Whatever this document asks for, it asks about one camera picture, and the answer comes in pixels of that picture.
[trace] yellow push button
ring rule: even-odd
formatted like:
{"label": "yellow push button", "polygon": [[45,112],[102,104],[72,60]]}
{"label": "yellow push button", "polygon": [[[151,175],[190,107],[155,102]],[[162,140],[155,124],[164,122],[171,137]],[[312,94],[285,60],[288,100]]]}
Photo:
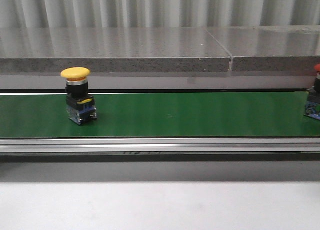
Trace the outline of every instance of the yellow push button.
{"label": "yellow push button", "polygon": [[90,74],[90,70],[84,67],[72,67],[61,71],[61,76],[70,81],[80,81]]}

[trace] metal frame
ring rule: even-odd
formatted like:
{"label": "metal frame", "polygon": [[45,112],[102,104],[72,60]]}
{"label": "metal frame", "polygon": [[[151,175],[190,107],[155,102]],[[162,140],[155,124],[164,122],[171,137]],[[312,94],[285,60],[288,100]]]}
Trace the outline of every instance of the metal frame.
{"label": "metal frame", "polygon": [[52,138],[0,139],[0,153],[52,152],[320,152],[320,138]]}

